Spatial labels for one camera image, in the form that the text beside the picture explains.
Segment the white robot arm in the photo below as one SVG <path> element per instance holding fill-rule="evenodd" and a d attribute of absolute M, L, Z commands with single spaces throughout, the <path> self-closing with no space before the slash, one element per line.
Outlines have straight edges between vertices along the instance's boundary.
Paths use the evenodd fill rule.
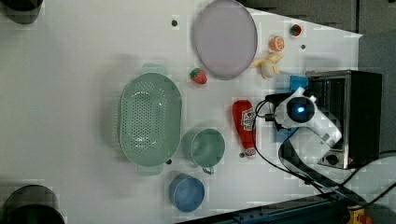
<path fill-rule="evenodd" d="M 342 133 L 317 107 L 316 97 L 304 95 L 305 89 L 267 96 L 274 105 L 274 122 L 278 130 L 294 129 L 280 146 L 277 154 L 291 172 L 301 175 L 308 183 L 319 184 L 353 203 L 365 200 L 341 184 L 316 171 L 316 165 L 340 141 Z"/>

